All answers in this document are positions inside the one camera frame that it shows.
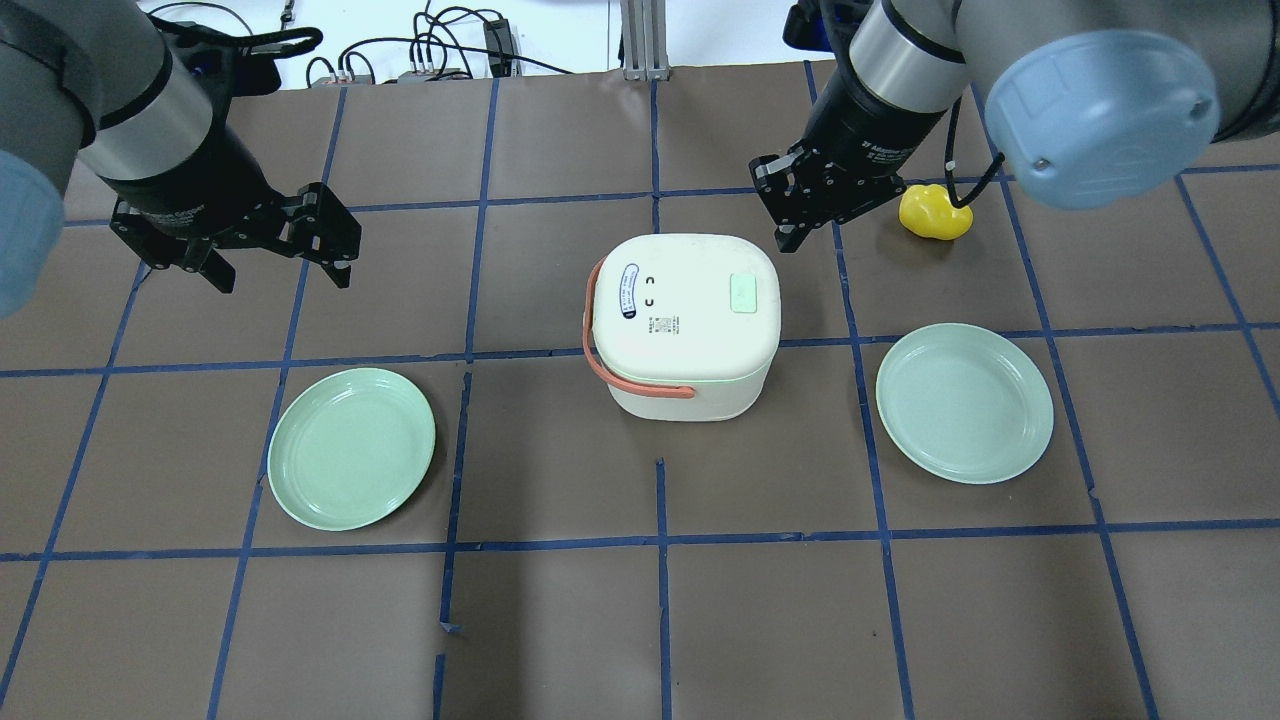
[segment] orange handle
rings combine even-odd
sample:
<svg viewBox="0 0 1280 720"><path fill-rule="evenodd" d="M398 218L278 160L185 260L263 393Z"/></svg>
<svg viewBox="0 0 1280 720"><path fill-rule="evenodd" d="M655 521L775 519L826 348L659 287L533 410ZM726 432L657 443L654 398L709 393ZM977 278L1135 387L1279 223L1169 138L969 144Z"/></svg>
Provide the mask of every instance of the orange handle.
<svg viewBox="0 0 1280 720"><path fill-rule="evenodd" d="M582 311L582 355L586 356L586 364L591 366L598 378L622 392L643 397L671 397L676 400L690 400L694 397L694 388L689 386L650 386L620 378L595 359L595 354L591 352L591 310L593 305L595 305L595 281L600 277L602 265L604 265L604 260L595 264L595 268L591 269L591 277L586 281L586 310Z"/></svg>

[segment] gray robot arm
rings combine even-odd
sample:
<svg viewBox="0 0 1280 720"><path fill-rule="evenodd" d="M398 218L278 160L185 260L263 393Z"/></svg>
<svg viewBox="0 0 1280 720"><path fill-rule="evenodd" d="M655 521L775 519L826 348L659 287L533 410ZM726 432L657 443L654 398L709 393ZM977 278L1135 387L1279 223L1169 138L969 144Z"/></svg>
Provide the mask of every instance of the gray robot arm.
<svg viewBox="0 0 1280 720"><path fill-rule="evenodd" d="M320 37L233 38L152 20L131 0L0 0L0 318L26 304L61 232L77 156L119 195L110 227L151 268L179 265L230 292L218 250L262 247L346 287L358 223L321 183L276 192L225 123L243 90L237 64L269 65L274 85L248 88L269 92L274 58Z"/></svg>
<svg viewBox="0 0 1280 720"><path fill-rule="evenodd" d="M794 251L901 193L899 168L973 82L1028 195L1102 206L1210 142L1280 129L1277 29L1280 0L805 0L786 37L838 68L751 179Z"/></svg>

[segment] round plate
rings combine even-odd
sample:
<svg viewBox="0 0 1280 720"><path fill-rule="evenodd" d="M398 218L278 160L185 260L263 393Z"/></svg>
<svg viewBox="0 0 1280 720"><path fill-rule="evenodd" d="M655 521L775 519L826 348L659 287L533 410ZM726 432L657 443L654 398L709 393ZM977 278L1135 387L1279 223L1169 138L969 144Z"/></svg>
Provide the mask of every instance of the round plate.
<svg viewBox="0 0 1280 720"><path fill-rule="evenodd" d="M1030 357L991 331L959 323L897 341L881 365L876 404L893 445L957 483L1020 475L1053 433L1053 400Z"/></svg>
<svg viewBox="0 0 1280 720"><path fill-rule="evenodd" d="M319 530L380 520L413 495L435 451L435 416L421 391L376 368L308 387L271 434L266 473L276 502Z"/></svg>

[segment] metal post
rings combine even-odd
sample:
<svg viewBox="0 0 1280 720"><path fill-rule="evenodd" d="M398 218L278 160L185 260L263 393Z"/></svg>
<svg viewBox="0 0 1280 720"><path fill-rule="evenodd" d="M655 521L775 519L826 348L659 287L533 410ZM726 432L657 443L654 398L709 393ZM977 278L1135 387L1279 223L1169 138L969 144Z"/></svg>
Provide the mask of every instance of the metal post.
<svg viewBox="0 0 1280 720"><path fill-rule="evenodd" d="M622 77L667 79L667 1L622 1Z"/></svg>

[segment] light blue cap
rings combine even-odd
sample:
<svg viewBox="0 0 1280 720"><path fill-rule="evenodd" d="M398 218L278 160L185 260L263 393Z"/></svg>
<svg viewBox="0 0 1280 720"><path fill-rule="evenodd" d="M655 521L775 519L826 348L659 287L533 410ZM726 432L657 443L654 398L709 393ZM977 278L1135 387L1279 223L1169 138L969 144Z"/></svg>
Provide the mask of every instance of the light blue cap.
<svg viewBox="0 0 1280 720"><path fill-rule="evenodd" d="M1032 197L1065 210L1140 195L1198 158L1217 132L1213 73L1181 42L1102 29L1009 67L987 99L987 133Z"/></svg>
<svg viewBox="0 0 1280 720"><path fill-rule="evenodd" d="M26 160L0 150L0 318L31 300L63 232L63 196Z"/></svg>

